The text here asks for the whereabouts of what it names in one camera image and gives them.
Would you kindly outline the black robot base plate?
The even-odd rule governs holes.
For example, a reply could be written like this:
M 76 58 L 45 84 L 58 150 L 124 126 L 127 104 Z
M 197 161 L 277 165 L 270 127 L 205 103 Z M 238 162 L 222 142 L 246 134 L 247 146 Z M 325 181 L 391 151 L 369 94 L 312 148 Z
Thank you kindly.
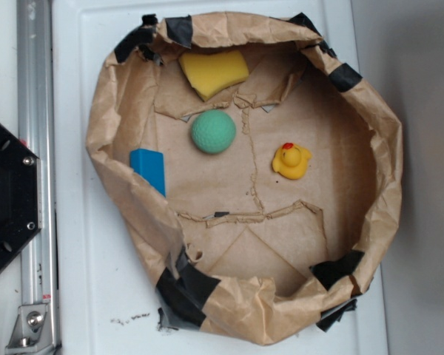
M 0 123 L 0 273 L 41 230 L 39 162 Z

